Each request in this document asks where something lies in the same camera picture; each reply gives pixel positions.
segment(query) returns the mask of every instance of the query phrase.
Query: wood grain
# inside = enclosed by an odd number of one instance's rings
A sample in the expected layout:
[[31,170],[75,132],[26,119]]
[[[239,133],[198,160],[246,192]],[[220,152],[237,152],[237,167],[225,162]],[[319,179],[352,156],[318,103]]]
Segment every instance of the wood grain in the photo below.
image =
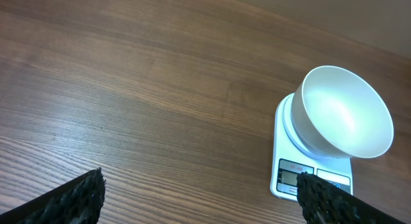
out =
[[100,223],[302,223],[271,195],[278,103],[318,65],[387,103],[354,194],[411,222],[411,61],[232,0],[0,0],[0,212],[101,166]]

